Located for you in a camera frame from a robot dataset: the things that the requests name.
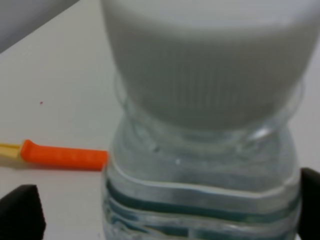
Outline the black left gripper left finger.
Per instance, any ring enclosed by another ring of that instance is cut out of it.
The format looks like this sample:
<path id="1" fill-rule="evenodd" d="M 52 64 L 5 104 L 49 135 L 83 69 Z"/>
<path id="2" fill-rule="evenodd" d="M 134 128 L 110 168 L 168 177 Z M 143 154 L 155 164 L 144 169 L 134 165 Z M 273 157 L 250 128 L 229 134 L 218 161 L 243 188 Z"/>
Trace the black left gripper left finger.
<path id="1" fill-rule="evenodd" d="M 46 225 L 36 185 L 21 185 L 0 199 L 2 240 L 42 240 Z"/>

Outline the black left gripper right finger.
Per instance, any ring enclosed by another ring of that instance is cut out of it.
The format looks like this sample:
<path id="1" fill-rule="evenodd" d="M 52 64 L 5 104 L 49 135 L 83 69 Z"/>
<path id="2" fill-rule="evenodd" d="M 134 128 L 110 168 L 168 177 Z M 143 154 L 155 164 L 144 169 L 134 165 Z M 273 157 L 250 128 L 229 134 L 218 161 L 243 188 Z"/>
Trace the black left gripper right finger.
<path id="1" fill-rule="evenodd" d="M 320 240 L 320 173 L 301 169 L 302 209 L 298 235 L 301 240 Z"/>

